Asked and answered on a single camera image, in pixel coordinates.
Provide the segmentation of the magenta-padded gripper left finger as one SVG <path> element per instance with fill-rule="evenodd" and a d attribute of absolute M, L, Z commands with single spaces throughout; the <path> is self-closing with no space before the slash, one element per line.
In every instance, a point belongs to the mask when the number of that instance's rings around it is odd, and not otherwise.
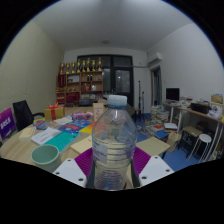
<path fill-rule="evenodd" d="M 92 149 L 87 149 L 75 159 L 67 158 L 54 174 L 78 186 L 92 188 L 94 184 Z"/>

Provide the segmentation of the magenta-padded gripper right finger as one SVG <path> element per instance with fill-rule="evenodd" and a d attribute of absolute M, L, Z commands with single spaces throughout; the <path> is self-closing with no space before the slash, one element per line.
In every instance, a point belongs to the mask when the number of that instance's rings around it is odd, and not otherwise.
<path fill-rule="evenodd" d="M 173 170 L 156 155 L 150 156 L 140 148 L 135 149 L 132 161 L 132 183 L 142 187 L 173 173 Z"/>

